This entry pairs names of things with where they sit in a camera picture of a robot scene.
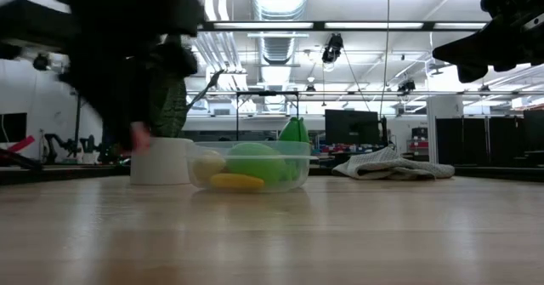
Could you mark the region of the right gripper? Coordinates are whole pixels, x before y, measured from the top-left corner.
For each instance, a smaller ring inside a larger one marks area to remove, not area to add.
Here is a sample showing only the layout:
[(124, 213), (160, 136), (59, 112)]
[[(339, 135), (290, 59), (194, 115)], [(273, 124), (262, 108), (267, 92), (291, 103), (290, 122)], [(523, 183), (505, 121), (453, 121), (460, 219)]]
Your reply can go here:
[(480, 7), (491, 17), (483, 29), (433, 50), (435, 59), (457, 65), (460, 83), (483, 78), (488, 66), (543, 63), (543, 0), (481, 0)]

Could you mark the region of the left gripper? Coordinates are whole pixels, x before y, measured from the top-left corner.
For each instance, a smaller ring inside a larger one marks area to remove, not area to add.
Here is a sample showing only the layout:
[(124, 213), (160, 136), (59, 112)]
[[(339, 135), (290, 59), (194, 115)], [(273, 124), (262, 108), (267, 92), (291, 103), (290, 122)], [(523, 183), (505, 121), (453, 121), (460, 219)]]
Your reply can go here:
[[(155, 56), (180, 77), (197, 73), (198, 62), (178, 39), (196, 37), (205, 22), (199, 0), (57, 0), (69, 6), (77, 37), (95, 50), (69, 53), (59, 80), (73, 87), (98, 113), (115, 143), (125, 150), (149, 145), (149, 74), (129, 57)], [(90, 56), (108, 56), (94, 66)]]

